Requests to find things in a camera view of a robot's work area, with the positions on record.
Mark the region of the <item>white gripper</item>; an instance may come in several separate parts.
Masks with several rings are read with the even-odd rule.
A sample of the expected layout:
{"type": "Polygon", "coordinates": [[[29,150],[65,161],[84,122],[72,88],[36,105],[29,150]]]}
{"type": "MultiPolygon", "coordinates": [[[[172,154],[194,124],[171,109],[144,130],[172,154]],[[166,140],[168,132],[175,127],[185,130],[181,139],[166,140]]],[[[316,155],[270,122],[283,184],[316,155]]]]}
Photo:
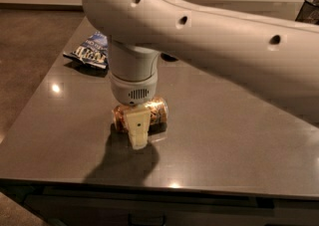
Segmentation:
{"type": "MultiPolygon", "coordinates": [[[[141,105],[150,101],[156,94],[158,74],[144,81],[129,82],[110,75],[111,90],[116,100],[127,106],[141,105]]],[[[124,126],[133,149],[147,146],[148,131],[151,124],[151,111],[144,106],[125,107],[123,109],[124,126]]]]}

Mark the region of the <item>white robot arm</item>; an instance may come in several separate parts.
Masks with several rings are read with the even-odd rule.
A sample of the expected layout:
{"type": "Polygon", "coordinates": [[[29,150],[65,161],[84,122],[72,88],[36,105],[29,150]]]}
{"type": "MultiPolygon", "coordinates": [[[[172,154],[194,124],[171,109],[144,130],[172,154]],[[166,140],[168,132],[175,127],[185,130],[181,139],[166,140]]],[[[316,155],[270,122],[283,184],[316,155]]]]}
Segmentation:
{"type": "Polygon", "coordinates": [[[151,100],[165,53],[319,120],[319,28],[313,24],[195,5],[183,0],[82,0],[107,36],[111,87],[124,105],[151,100]]]}

